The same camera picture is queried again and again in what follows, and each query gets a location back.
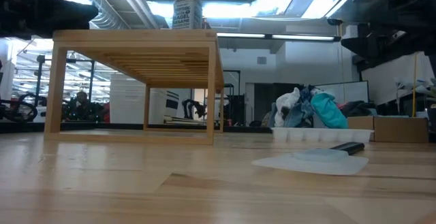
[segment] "light wood surface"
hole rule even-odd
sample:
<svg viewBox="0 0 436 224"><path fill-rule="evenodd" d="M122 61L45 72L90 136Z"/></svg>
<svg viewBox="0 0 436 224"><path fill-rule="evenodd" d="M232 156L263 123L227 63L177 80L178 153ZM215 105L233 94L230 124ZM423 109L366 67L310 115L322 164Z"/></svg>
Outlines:
<svg viewBox="0 0 436 224"><path fill-rule="evenodd" d="M61 102L67 50L120 71L146 85L144 130L149 126L150 88L208 89L215 93L224 87L217 33L212 30L65 30L53 35L46 138L84 141L109 140L107 135L60 134ZM214 112L215 100L208 111ZM143 138L143 142L213 144L213 116L207 121L207 138ZM111 140L140 141L137 135Z"/></svg>
<svg viewBox="0 0 436 224"><path fill-rule="evenodd" d="M353 176L251 165L337 144L257 133L218 134L213 146L0 135L0 223L436 222L433 144L368 144L358 155L369 164Z"/></svg>

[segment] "teal cloth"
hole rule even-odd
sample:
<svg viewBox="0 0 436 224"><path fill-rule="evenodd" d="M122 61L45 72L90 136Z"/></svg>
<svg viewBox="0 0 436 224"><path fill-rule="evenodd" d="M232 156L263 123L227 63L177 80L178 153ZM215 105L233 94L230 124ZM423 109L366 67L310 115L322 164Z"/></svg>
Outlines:
<svg viewBox="0 0 436 224"><path fill-rule="evenodd" d="M311 105L320 120L329 128L348 129L346 117L334 103L334 97L327 93L312 97Z"/></svg>

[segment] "bottle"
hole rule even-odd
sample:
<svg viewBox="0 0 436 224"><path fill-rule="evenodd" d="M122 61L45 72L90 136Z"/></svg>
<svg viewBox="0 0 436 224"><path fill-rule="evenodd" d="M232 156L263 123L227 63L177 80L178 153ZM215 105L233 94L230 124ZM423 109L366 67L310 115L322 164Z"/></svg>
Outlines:
<svg viewBox="0 0 436 224"><path fill-rule="evenodd" d="M173 29L201 29L202 2L201 0L176 0L172 16Z"/></svg>

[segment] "wooden floor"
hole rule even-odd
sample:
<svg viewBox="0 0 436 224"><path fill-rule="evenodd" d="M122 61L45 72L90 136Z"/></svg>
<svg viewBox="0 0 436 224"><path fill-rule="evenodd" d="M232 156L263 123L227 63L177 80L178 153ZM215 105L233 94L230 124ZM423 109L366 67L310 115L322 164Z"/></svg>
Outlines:
<svg viewBox="0 0 436 224"><path fill-rule="evenodd" d="M333 145L240 133L214 146L0 135L0 223L436 223L435 145L368 145L355 176L251 165Z"/></svg>

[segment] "pipe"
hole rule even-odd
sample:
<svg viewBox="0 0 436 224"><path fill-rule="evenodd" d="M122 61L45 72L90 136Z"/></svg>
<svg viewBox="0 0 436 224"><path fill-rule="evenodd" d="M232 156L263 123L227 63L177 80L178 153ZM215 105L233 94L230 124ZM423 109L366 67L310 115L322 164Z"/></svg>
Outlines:
<svg viewBox="0 0 436 224"><path fill-rule="evenodd" d="M144 12L145 16L149 20L149 22L152 24L154 29L159 29L159 26L156 23L155 16L151 13L150 7L147 3L143 3L141 0L135 0L136 3L139 5L139 8Z"/></svg>
<svg viewBox="0 0 436 224"><path fill-rule="evenodd" d="M139 18L141 19L141 21L144 23L145 27L148 29L152 29L153 26L150 24L150 22L147 20L147 18L145 17L144 13L141 12L138 9L138 6L135 4L135 2L133 2L133 0L126 0L129 4L130 7L137 13L137 15L139 16Z"/></svg>
<svg viewBox="0 0 436 224"><path fill-rule="evenodd" d="M99 9L99 14L91 21L100 29L130 29L106 0L89 0Z"/></svg>

